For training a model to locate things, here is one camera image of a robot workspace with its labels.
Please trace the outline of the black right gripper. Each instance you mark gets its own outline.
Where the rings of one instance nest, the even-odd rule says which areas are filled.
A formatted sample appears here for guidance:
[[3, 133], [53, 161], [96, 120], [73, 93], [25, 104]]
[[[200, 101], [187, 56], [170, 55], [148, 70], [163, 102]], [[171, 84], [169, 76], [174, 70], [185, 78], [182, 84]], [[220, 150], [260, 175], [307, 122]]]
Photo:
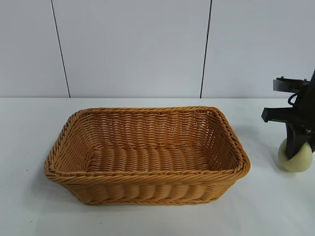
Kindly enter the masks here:
[[287, 102], [289, 107], [264, 108], [264, 122], [274, 121], [286, 124], [286, 148], [288, 159], [296, 155], [302, 146], [310, 145], [315, 151], [315, 76], [306, 79], [289, 79], [283, 76], [273, 80], [273, 90], [292, 95]]

